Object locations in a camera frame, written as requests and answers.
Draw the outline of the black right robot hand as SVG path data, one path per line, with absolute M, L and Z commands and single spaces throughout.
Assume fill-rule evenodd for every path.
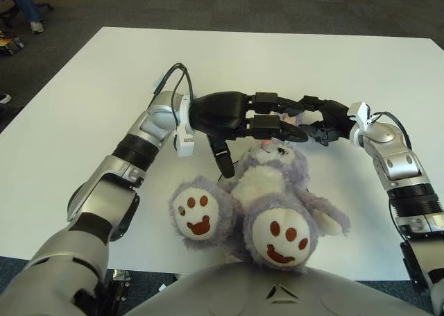
M 321 100 L 311 96 L 304 96 L 299 102 L 303 105 L 304 111 L 318 111 L 323 117 L 321 121 L 300 125 L 309 137 L 326 147 L 339 138 L 349 138 L 350 131 L 355 125 L 355 122 L 347 116 L 349 107 L 337 101 Z

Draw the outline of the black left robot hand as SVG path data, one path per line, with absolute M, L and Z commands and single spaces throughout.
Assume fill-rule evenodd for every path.
M 299 127 L 284 122 L 277 115 L 295 117 L 303 105 L 279 97 L 274 92 L 216 92 L 193 99 L 189 110 L 190 126 L 206 134 L 217 166 L 225 178 L 234 176 L 234 163 L 227 140 L 252 137 L 306 142 L 308 135 Z

